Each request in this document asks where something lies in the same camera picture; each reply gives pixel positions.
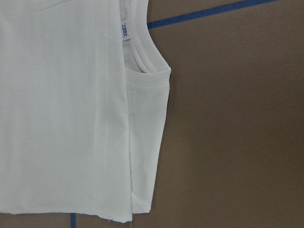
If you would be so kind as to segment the white long-sleeve printed shirt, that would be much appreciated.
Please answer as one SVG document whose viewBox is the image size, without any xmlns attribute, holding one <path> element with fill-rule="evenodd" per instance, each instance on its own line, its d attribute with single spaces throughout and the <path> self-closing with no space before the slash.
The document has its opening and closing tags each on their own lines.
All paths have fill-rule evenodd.
<svg viewBox="0 0 304 228">
<path fill-rule="evenodd" d="M 146 0 L 0 3 L 0 211 L 151 210 L 171 68 Z"/>
</svg>

